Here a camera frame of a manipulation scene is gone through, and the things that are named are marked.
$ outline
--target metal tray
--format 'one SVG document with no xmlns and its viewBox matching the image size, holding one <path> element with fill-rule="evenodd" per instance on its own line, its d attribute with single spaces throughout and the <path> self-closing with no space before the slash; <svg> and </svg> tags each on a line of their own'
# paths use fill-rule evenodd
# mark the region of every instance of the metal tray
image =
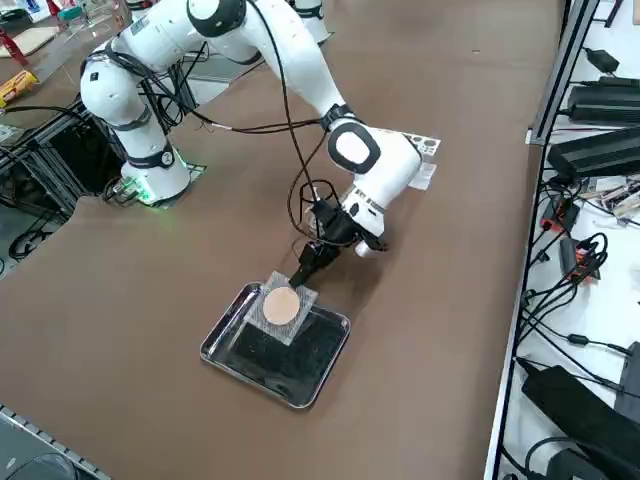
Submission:
<svg viewBox="0 0 640 480">
<path fill-rule="evenodd" d="M 333 365 L 349 337 L 349 333 L 351 332 L 351 323 L 344 315 L 324 309 L 318 305 L 314 305 L 311 308 L 307 319 L 300 328 L 299 333 L 296 335 L 296 338 L 289 347 L 279 343 L 277 340 L 273 339 L 273 337 L 269 337 L 266 333 L 261 332 L 258 329 L 255 330 L 255 332 L 258 332 L 258 335 L 264 335 L 265 343 L 268 342 L 272 347 L 275 347 L 276 352 L 285 352 L 284 356 L 289 358 L 292 355 L 296 355 L 295 352 L 301 352 L 302 355 L 305 353 L 315 355 L 318 350 L 322 350 L 317 348 L 307 348 L 308 342 L 311 341 L 311 339 L 305 338 L 305 332 L 308 333 L 308 331 L 314 327 L 316 331 L 319 328 L 324 328 L 328 332 L 326 338 L 328 341 L 333 343 L 329 346 L 323 345 L 323 348 L 326 347 L 326 351 L 322 352 L 324 358 L 310 358 L 309 363 L 315 364 L 317 361 L 321 362 L 317 368 L 313 368 L 310 378 L 285 379 L 282 372 L 269 372 L 266 367 L 263 369 L 262 364 L 258 362 L 251 363 L 253 360 L 247 360 L 246 358 L 244 360 L 247 360 L 248 362 L 245 365 L 247 368 L 244 368 L 245 366 L 238 368 L 238 362 L 231 361 L 231 358 L 237 357 L 234 349 L 239 348 L 238 343 L 241 341 L 240 339 L 245 329 L 256 328 L 246 322 L 244 317 L 249 311 L 252 303 L 258 298 L 261 289 L 262 284 L 257 282 L 249 283 L 244 286 L 233 303 L 229 306 L 227 311 L 222 315 L 220 320 L 218 320 L 216 325 L 202 342 L 202 345 L 200 346 L 200 357 L 210 365 L 233 375 L 249 385 L 257 387 L 268 395 L 285 402 L 292 408 L 309 408 L 317 399 L 320 390 L 326 382 Z M 272 355 L 271 353 L 272 352 L 270 352 L 267 360 L 269 362 L 274 358 L 278 360 L 278 355 Z M 295 366 L 299 366 L 300 363 L 304 363 L 298 362 L 297 360 L 299 360 L 299 358 L 292 358 L 289 360 L 296 360 L 296 362 L 294 362 Z M 301 394 L 297 395 L 293 392 L 293 389 L 288 388 L 290 385 L 285 385 L 283 382 L 290 382 L 290 385 L 293 385 L 296 388 L 304 384 L 304 391 L 302 391 L 302 387 L 299 388 L 299 393 Z"/>
</svg>

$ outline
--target brown tabletop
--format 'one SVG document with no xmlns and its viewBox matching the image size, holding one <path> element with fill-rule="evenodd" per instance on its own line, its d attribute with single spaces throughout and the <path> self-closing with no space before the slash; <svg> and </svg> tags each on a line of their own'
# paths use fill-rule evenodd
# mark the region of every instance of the brown tabletop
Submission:
<svg viewBox="0 0 640 480">
<path fill-rule="evenodd" d="M 315 406 L 294 412 L 201 362 L 247 282 L 290 274 L 286 133 L 172 135 L 208 169 L 166 212 L 81 200 L 0 284 L 0 401 L 114 478 L 477 479 L 522 267 L 524 144 L 557 45 L 556 0 L 328 2 L 325 46 L 372 126 L 441 138 L 430 189 L 387 215 L 391 249 L 345 253 L 311 286 L 353 331 Z M 292 98 L 295 119 L 311 109 Z M 284 118 L 264 67 L 203 112 Z M 300 131 L 305 151 L 321 132 Z M 349 178 L 322 153 L 312 174 Z"/>
</svg>

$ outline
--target wire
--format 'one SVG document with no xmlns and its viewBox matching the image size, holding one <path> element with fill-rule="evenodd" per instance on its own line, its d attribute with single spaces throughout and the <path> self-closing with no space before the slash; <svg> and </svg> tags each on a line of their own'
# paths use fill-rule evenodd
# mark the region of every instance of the wire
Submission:
<svg viewBox="0 0 640 480">
<path fill-rule="evenodd" d="M 160 80 L 158 80 L 156 72 L 154 72 L 153 70 L 148 68 L 140 60 L 138 60 L 136 57 L 134 57 L 132 55 L 129 55 L 129 54 L 126 54 L 126 53 L 115 52 L 111 48 L 111 44 L 110 43 L 107 43 L 107 45 L 105 47 L 105 50 L 101 50 L 99 53 L 104 53 L 105 55 L 107 55 L 107 57 L 111 61 L 117 63 L 122 68 L 127 70 L 129 73 L 132 73 L 133 75 L 137 75 L 137 76 L 142 77 L 142 78 L 146 78 L 146 79 L 150 80 L 151 82 L 153 82 L 168 98 L 170 98 L 176 104 L 180 105 L 180 107 L 182 109 L 184 109 L 186 112 L 191 113 L 198 120 L 201 120 L 202 122 L 205 122 L 208 125 L 220 128 L 222 130 L 229 130 L 229 131 L 233 131 L 233 132 L 237 132 L 237 133 L 246 133 L 246 134 L 265 134 L 265 133 L 278 133 L 278 132 L 283 132 L 283 131 L 290 130 L 290 126 L 291 125 L 295 129 L 295 128 L 302 128 L 302 127 L 306 127 L 308 125 L 314 125 L 314 124 L 320 123 L 319 119 L 313 119 L 313 120 L 303 120 L 303 121 L 300 121 L 300 122 L 289 122 L 289 121 L 287 121 L 287 123 L 278 123 L 278 124 L 272 124 L 272 125 L 260 125 L 258 127 L 249 127 L 249 128 L 230 127 L 230 126 L 224 125 L 222 123 L 216 122 L 216 121 L 208 118 L 207 116 L 203 115 L 202 113 L 198 112 L 197 110 L 192 109 L 191 107 L 186 105 L 177 95 L 175 95 L 173 92 L 171 92 L 171 90 L 169 90 L 166 85 L 164 85 Z M 273 127 L 285 127 L 285 128 L 279 128 L 279 129 L 276 129 L 276 130 L 268 130 L 268 129 L 273 128 Z"/>
<path fill-rule="evenodd" d="M 595 241 L 596 238 L 602 238 L 602 248 L 601 251 L 599 252 L 595 252 L 595 248 L 598 245 Z M 572 302 L 576 295 L 577 295 L 577 287 L 580 283 L 582 283 L 587 277 L 589 277 L 590 275 L 593 274 L 593 272 L 595 272 L 597 269 L 599 269 L 604 262 L 607 260 L 608 258 L 608 253 L 607 253 L 607 249 L 609 247 L 609 242 L 607 239 L 607 236 L 604 233 L 598 232 L 594 235 L 591 235 L 590 237 L 582 240 L 581 242 L 579 242 L 578 244 L 585 244 L 585 245 L 589 245 L 590 246 L 590 252 L 589 255 L 592 258 L 591 263 L 587 266 L 587 268 L 585 268 L 584 270 L 582 270 L 580 272 L 580 274 L 577 277 L 573 277 L 572 275 L 576 272 L 576 270 L 578 269 L 578 267 L 584 267 L 584 265 L 581 262 L 576 262 L 576 264 L 571 268 L 571 270 L 569 270 L 568 272 L 566 272 L 565 276 L 563 276 L 553 287 L 545 290 L 542 293 L 545 293 L 545 296 L 542 298 L 542 300 L 540 301 L 540 303 L 536 306 L 536 308 L 534 308 L 533 311 L 529 312 L 527 311 L 527 313 L 531 316 L 535 317 L 539 316 L 538 320 L 536 322 L 532 322 L 529 319 L 525 319 L 522 317 L 522 313 L 521 313 L 521 318 L 523 320 L 525 320 L 530 326 L 531 329 L 529 329 L 526 332 L 523 332 L 520 335 L 520 338 L 517 340 L 516 345 L 520 345 L 524 339 L 531 333 L 532 330 L 536 329 L 536 325 L 539 321 L 543 320 L 547 315 L 551 314 L 552 312 L 556 311 L 557 309 L 568 305 L 570 302 Z M 553 298 L 549 298 L 551 297 L 551 295 L 553 295 L 554 292 L 557 292 L 561 289 L 562 290 L 559 294 L 557 294 L 555 297 Z M 549 310 L 547 310 L 546 312 L 542 313 L 542 311 L 548 307 L 550 307 L 552 304 L 554 304 L 555 302 L 557 302 L 558 300 L 560 300 L 561 298 L 565 297 L 567 294 L 571 293 L 571 296 L 568 300 L 566 300 L 565 302 L 562 302 L 560 304 L 555 305 L 554 307 L 550 308 Z M 526 310 L 526 306 L 522 308 L 522 311 L 524 312 Z"/>
<path fill-rule="evenodd" d="M 525 468 L 520 465 L 515 458 L 513 458 L 511 456 L 511 454 L 509 452 L 507 452 L 507 449 L 505 448 L 504 445 L 500 446 L 500 452 L 502 452 L 502 455 L 504 455 L 504 458 L 506 458 L 507 460 L 509 460 L 509 463 L 511 465 L 513 465 L 514 467 L 516 467 L 516 470 L 518 470 L 522 475 L 524 475 L 525 477 L 528 476 L 528 472 L 527 470 L 525 470 Z"/>
<path fill-rule="evenodd" d="M 532 472 L 530 468 L 531 457 L 536 452 L 536 450 L 540 449 L 541 447 L 549 443 L 572 443 L 580 448 L 593 450 L 594 452 L 597 452 L 600 455 L 607 457 L 609 460 L 613 460 L 615 463 L 618 464 L 618 466 L 624 467 L 626 470 L 629 470 L 629 472 L 634 473 L 634 476 L 636 478 L 640 478 L 639 467 L 633 465 L 631 462 L 628 462 L 627 460 L 624 460 L 619 455 L 613 453 L 611 450 L 602 448 L 601 446 L 596 445 L 595 443 L 592 443 L 592 442 L 585 442 L 583 440 L 577 440 L 571 437 L 549 437 L 535 443 L 527 452 L 527 456 L 524 461 L 524 468 L 527 472 Z"/>
<path fill-rule="evenodd" d="M 11 257 L 13 260 L 15 260 L 18 263 L 20 263 L 22 260 L 27 258 L 27 256 L 29 256 L 29 254 L 33 250 L 35 250 L 35 248 L 37 248 L 37 247 L 31 246 L 32 241 L 36 240 L 39 237 L 40 241 L 42 242 L 51 235 L 51 232 L 45 232 L 42 229 L 47 225 L 47 223 L 49 223 L 52 220 L 54 215 L 58 213 L 59 212 L 57 211 L 51 210 L 51 211 L 45 211 L 42 215 L 40 215 L 35 220 L 35 222 L 33 222 L 31 226 L 27 228 L 27 230 L 25 230 L 23 233 L 18 235 L 13 240 L 13 242 L 11 242 L 11 245 L 9 245 L 9 257 Z M 36 228 L 36 225 L 38 225 L 38 223 L 40 223 L 43 220 L 44 222 L 42 226 Z M 23 244 L 24 244 L 24 249 L 20 250 L 19 247 Z"/>
<path fill-rule="evenodd" d="M 313 184 L 314 182 L 318 182 L 319 180 L 312 180 L 311 179 L 311 175 L 309 174 L 309 169 L 307 168 L 308 163 L 311 161 L 311 159 L 313 158 L 313 155 L 310 156 L 309 159 L 307 159 L 306 161 L 304 160 L 303 156 L 302 156 L 302 151 L 300 150 L 300 145 L 298 143 L 298 138 L 296 137 L 294 128 L 293 128 L 293 123 L 291 121 L 291 112 L 289 110 L 289 97 L 287 95 L 287 83 L 286 83 L 286 79 L 285 79 L 285 75 L 284 75 L 284 66 L 282 64 L 282 59 L 280 57 L 280 52 L 278 50 L 278 45 L 276 43 L 275 37 L 273 36 L 273 32 L 271 31 L 271 28 L 269 27 L 269 23 L 267 22 L 267 19 L 264 17 L 264 15 L 262 14 L 262 12 L 260 11 L 260 9 L 258 8 L 258 6 L 256 5 L 254 0 L 247 0 L 247 2 L 253 7 L 253 9 L 256 11 L 256 13 L 258 14 L 258 16 L 260 17 L 260 20 L 262 21 L 265 30 L 267 31 L 267 35 L 269 36 L 269 40 L 271 41 L 271 45 L 273 46 L 273 51 L 276 57 L 276 61 L 278 63 L 278 72 L 280 74 L 280 83 L 282 85 L 282 99 L 284 102 L 284 113 L 285 116 L 287 117 L 287 126 L 289 129 L 289 133 L 291 135 L 291 141 L 293 142 L 293 146 L 296 150 L 296 154 L 298 155 L 298 160 L 300 161 L 300 166 L 301 166 L 301 173 L 304 174 L 304 177 L 306 179 L 306 184 L 309 185 L 310 190 L 311 190 L 311 195 L 312 195 L 312 199 L 313 199 L 313 203 L 314 205 L 317 204 L 317 202 L 320 200 L 318 198 L 318 195 L 315 192 L 315 189 L 313 188 Z M 318 151 L 320 147 L 317 146 L 316 149 L 314 150 L 314 154 Z M 298 174 L 296 176 L 296 182 L 298 180 L 298 178 L 300 178 L 301 174 Z M 331 186 L 331 189 L 333 191 L 335 191 L 335 189 L 333 188 L 333 185 L 331 185 L 330 182 L 326 181 L 326 180 L 322 180 L 323 182 L 328 183 Z M 316 218 L 316 234 L 317 235 L 310 235 L 309 233 L 307 233 L 306 231 L 304 231 L 300 225 L 298 225 L 298 223 L 295 221 L 295 219 L 293 218 L 293 213 L 291 212 L 291 209 L 289 208 L 291 205 L 290 199 L 288 198 L 287 201 L 287 210 L 289 213 L 289 220 L 291 221 L 291 225 L 293 226 L 293 228 L 298 232 L 301 233 L 302 235 L 306 236 L 307 238 L 310 238 L 312 240 L 315 240 L 317 242 L 321 242 L 323 244 L 326 245 L 332 245 L 335 247 L 347 247 L 353 244 L 353 241 L 347 242 L 347 243 L 336 243 L 336 242 L 330 242 L 327 240 L 324 240 L 322 238 L 320 238 L 317 235 L 320 235 L 320 230 L 319 230 L 319 224 L 318 224 L 318 220 Z"/>
<path fill-rule="evenodd" d="M 202 42 L 202 47 L 200 47 L 200 50 L 198 50 L 198 54 L 196 55 L 195 60 L 193 60 L 193 62 L 191 63 L 191 66 L 187 70 L 187 73 L 184 75 L 184 78 L 182 79 L 182 81 L 178 85 L 178 88 L 176 88 L 176 92 L 179 92 L 180 89 L 182 89 L 183 85 L 186 83 L 187 78 L 189 78 L 189 75 L 191 75 L 191 72 L 193 71 L 194 67 L 196 66 L 196 63 L 198 63 L 198 60 L 200 59 L 200 57 L 204 53 L 205 47 L 209 48 L 209 44 L 207 42 Z"/>
<path fill-rule="evenodd" d="M 533 242 L 531 242 L 531 245 L 530 245 L 530 247 L 529 247 L 529 248 L 533 248 L 533 247 L 535 247 L 535 246 L 536 246 L 536 244 L 537 244 L 537 243 L 542 239 L 542 237 L 544 236 L 544 234 L 545 234 L 545 233 L 547 233 L 548 231 L 549 231 L 549 229 L 546 229 L 546 230 L 545 230 L 545 229 L 543 229 L 543 230 L 540 232 L 540 234 L 536 237 L 536 239 L 535 239 Z"/>
<path fill-rule="evenodd" d="M 535 360 L 531 360 L 531 359 L 526 358 L 526 357 L 515 357 L 515 358 L 519 359 L 519 360 L 524 360 L 525 362 L 532 363 L 533 365 L 537 365 L 539 367 L 553 368 L 551 365 L 547 365 L 546 363 L 542 363 L 542 362 L 537 362 Z M 622 385 L 620 385 L 618 383 L 615 383 L 613 381 L 607 380 L 606 382 L 603 383 L 600 380 L 595 380 L 593 378 L 585 377 L 585 376 L 582 376 L 582 375 L 576 375 L 575 373 L 571 373 L 569 371 L 567 371 L 567 373 L 569 375 L 571 375 L 573 378 L 576 378 L 578 380 L 584 380 L 585 382 L 595 383 L 596 385 L 600 385 L 601 387 L 608 388 L 610 390 L 613 390 L 616 393 L 620 393 L 621 395 L 626 395 L 628 397 L 637 398 L 637 399 L 640 400 L 640 395 L 636 395 L 635 393 L 627 392 Z"/>
<path fill-rule="evenodd" d="M 302 203 L 300 204 L 300 218 L 298 220 L 298 223 L 296 223 L 295 219 L 293 218 L 293 211 L 291 209 L 291 198 L 293 197 L 293 191 L 295 190 L 296 184 L 298 183 L 298 180 L 302 176 L 302 173 L 304 172 L 304 169 L 309 166 L 309 163 L 311 162 L 311 160 L 313 160 L 313 157 L 316 155 L 316 153 L 318 153 L 318 150 L 320 150 L 320 147 L 322 146 L 322 144 L 324 143 L 326 138 L 327 138 L 327 132 L 325 131 L 325 132 L 323 132 L 322 138 L 320 139 L 320 141 L 318 142 L 316 147 L 313 149 L 313 151 L 311 152 L 311 154 L 309 155 L 307 160 L 303 163 L 303 168 L 300 168 L 300 170 L 298 171 L 298 173 L 294 177 L 293 181 L 291 182 L 291 186 L 289 187 L 289 192 L 287 194 L 287 213 L 289 214 L 289 220 L 293 225 L 298 225 L 299 226 L 300 223 L 302 223 Z M 315 217 L 315 223 L 316 223 L 316 234 L 319 235 L 320 234 L 320 225 L 318 223 L 317 216 Z"/>
<path fill-rule="evenodd" d="M 63 115 L 68 115 L 70 117 L 74 117 L 76 120 L 78 120 L 81 123 L 84 123 L 87 126 L 91 126 L 90 123 L 87 120 L 85 120 L 85 118 L 82 115 L 80 115 L 79 113 L 74 112 L 70 108 L 66 108 L 66 107 L 58 107 L 58 106 L 52 106 L 52 105 L 47 105 L 47 106 L 43 106 L 43 105 L 21 105 L 21 106 L 18 106 L 18 107 L 7 107 L 7 108 L 0 109 L 0 111 L 3 114 L 6 114 L 6 113 L 18 113 L 18 112 L 29 112 L 29 111 L 32 111 L 32 110 L 48 110 L 48 111 L 62 113 Z"/>
</svg>

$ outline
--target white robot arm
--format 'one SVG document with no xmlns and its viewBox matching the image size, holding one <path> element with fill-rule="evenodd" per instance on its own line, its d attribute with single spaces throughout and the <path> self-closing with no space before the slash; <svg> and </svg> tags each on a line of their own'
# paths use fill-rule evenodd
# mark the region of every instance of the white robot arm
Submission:
<svg viewBox="0 0 640 480">
<path fill-rule="evenodd" d="M 363 256 L 382 249 L 384 211 L 418 171 L 420 153 L 403 134 L 355 118 L 317 42 L 285 0 L 162 0 L 103 48 L 162 72 L 205 40 L 235 62 L 264 57 L 278 76 L 282 67 L 286 85 L 314 107 L 330 132 L 331 158 L 354 175 L 339 208 L 321 202 L 314 206 L 324 236 L 305 248 L 304 271 L 296 283 L 357 240 L 356 251 Z M 81 95 L 87 109 L 114 129 L 127 153 L 123 176 L 133 178 L 144 191 L 141 200 L 151 204 L 179 195 L 189 174 L 138 95 L 140 80 L 113 58 L 94 52 L 81 79 Z"/>
</svg>

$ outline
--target white surface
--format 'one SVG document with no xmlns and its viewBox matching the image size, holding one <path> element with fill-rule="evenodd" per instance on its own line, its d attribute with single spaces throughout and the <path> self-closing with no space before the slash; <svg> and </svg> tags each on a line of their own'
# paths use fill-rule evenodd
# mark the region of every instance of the white surface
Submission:
<svg viewBox="0 0 640 480">
<path fill-rule="evenodd" d="M 596 18 L 606 18 L 611 5 L 611 3 L 600 5 Z M 593 22 L 584 45 L 594 50 L 604 49 L 619 60 L 620 67 L 616 72 L 619 77 L 640 78 L 640 56 L 637 54 L 637 46 L 640 45 L 640 27 L 634 27 L 632 24 L 632 10 L 633 2 L 625 0 L 610 29 L 605 29 L 602 23 Z M 601 73 L 589 64 L 582 53 L 576 63 L 572 81 L 597 80 L 600 75 Z M 566 117 L 559 117 L 554 129 L 578 127 L 580 125 L 570 124 Z M 555 132 L 552 143 L 598 133 L 602 132 Z M 541 215 L 546 203 L 546 201 L 542 203 L 538 216 Z M 581 239 L 598 231 L 606 234 L 609 239 L 609 258 L 601 268 L 602 280 L 591 285 L 580 286 L 578 296 L 571 304 L 552 313 L 544 321 L 563 334 L 583 334 L 591 340 L 616 343 L 626 347 L 633 341 L 640 340 L 640 305 L 638 305 L 640 301 L 640 249 L 638 248 L 640 228 L 620 227 L 613 217 L 587 205 L 580 212 L 572 236 Z M 539 232 L 539 227 L 536 227 L 534 238 Z M 532 258 L 554 235 L 554 232 L 545 234 L 543 240 L 534 247 Z M 549 262 L 538 263 L 531 269 L 528 289 L 543 290 L 552 287 L 560 279 L 558 248 L 554 245 L 548 251 L 551 257 Z M 619 382 L 624 363 L 622 355 L 597 346 L 575 347 L 550 333 L 548 336 L 594 373 Z M 571 373 L 588 377 L 535 332 L 522 343 L 518 349 L 518 355 L 547 365 L 562 365 Z M 562 435 L 551 421 L 522 394 L 524 379 L 524 372 L 516 366 L 503 442 L 509 453 L 520 463 L 524 463 L 527 451 L 535 442 L 553 435 Z M 582 383 L 613 406 L 614 392 L 591 382 L 583 381 Z M 532 459 L 532 469 L 544 473 L 548 460 L 559 450 L 560 448 L 554 445 L 541 448 Z M 503 458 L 498 478 L 502 479 L 507 473 L 517 472 Z"/>
</svg>

